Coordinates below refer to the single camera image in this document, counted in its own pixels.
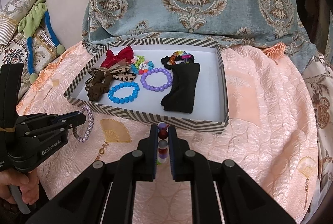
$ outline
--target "red bow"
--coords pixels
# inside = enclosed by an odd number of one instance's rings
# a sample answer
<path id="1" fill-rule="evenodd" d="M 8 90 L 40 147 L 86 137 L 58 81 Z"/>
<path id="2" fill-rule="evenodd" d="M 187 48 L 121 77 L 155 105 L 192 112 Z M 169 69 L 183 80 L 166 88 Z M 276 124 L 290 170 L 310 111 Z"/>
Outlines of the red bow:
<path id="1" fill-rule="evenodd" d="M 107 50 L 106 59 L 101 64 L 101 67 L 110 68 L 111 66 L 115 65 L 123 59 L 125 59 L 127 63 L 130 63 L 133 57 L 134 52 L 130 46 L 119 51 L 117 55 L 114 55 L 111 50 Z"/>

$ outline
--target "pink bedspread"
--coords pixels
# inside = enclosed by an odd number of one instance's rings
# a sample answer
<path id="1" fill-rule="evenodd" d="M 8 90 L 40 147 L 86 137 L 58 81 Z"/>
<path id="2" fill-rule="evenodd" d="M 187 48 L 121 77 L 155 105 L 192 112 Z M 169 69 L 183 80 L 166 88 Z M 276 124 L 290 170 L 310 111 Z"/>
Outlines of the pink bedspread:
<path id="1" fill-rule="evenodd" d="M 318 171 L 316 121 L 304 81 L 287 56 L 275 62 L 251 46 L 235 46 L 221 55 L 230 110 L 227 129 L 223 135 L 179 129 L 178 135 L 208 159 L 236 161 L 299 223 Z M 90 57 L 80 43 L 68 51 L 34 83 L 17 107 L 19 114 L 78 110 L 62 95 Z M 54 197 L 95 159 L 120 159 L 148 132 L 148 125 L 94 113 L 86 143 L 70 133 L 68 144 L 39 167 L 47 195 Z M 138 183 L 133 223 L 192 223 L 189 183 L 172 181 L 169 162 L 158 166 L 153 183 Z"/>

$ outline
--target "box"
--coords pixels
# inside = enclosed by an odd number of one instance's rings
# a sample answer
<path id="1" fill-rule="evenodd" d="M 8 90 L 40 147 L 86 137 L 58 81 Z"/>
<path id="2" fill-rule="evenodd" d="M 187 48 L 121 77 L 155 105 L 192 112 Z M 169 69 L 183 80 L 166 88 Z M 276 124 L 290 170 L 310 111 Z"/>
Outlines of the box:
<path id="1" fill-rule="evenodd" d="M 103 94 L 99 102 L 90 102 L 85 90 L 85 82 L 91 76 L 88 70 L 92 66 L 100 66 L 104 61 L 106 51 L 112 49 L 117 54 L 124 46 L 134 50 L 134 55 L 144 55 L 145 59 L 153 61 L 154 66 L 163 67 L 160 60 L 171 56 L 177 50 L 184 50 L 194 55 L 195 63 L 200 64 L 200 73 L 195 90 L 193 113 L 177 113 L 164 111 L 160 105 L 162 98 L 170 92 L 170 87 L 164 92 L 151 92 L 144 89 L 138 76 L 134 81 L 140 86 L 138 98 L 133 102 L 116 104 L 109 100 L 108 94 Z M 121 81 L 113 80 L 110 87 Z M 163 73 L 147 77 L 150 85 L 162 86 L 166 83 Z M 116 92 L 117 97 L 125 97 L 132 93 L 130 88 Z M 143 123 L 156 124 L 161 121 L 186 130 L 221 134 L 229 120 L 227 91 L 221 48 L 216 41 L 182 39 L 182 38 L 147 38 L 119 41 L 106 45 L 80 71 L 66 92 L 65 98 L 75 106 L 88 105 L 93 111 L 132 119 Z"/>

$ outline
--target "human hand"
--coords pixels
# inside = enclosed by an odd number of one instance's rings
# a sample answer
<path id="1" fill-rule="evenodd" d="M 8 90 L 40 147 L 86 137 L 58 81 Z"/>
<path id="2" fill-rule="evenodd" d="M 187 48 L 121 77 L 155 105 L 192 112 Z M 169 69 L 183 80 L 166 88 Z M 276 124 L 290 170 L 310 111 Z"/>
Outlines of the human hand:
<path id="1" fill-rule="evenodd" d="M 37 169 L 29 172 L 28 175 L 10 168 L 0 172 L 0 198 L 11 204 L 16 204 L 11 195 L 8 185 L 19 186 L 22 192 L 22 200 L 29 205 L 34 204 L 39 199 L 39 180 Z"/>

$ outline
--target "red bead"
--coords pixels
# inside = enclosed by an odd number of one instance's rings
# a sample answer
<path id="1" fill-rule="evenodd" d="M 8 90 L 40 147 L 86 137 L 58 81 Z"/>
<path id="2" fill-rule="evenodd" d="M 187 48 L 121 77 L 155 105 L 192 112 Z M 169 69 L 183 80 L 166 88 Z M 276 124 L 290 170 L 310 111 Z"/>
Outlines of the red bead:
<path id="1" fill-rule="evenodd" d="M 168 132 L 164 129 L 161 129 L 158 134 L 160 139 L 166 139 L 168 135 L 169 135 Z"/>
<path id="2" fill-rule="evenodd" d="M 165 148 L 165 149 L 160 149 L 159 148 L 159 153 L 160 154 L 166 154 L 168 152 L 168 149 L 167 148 Z"/>

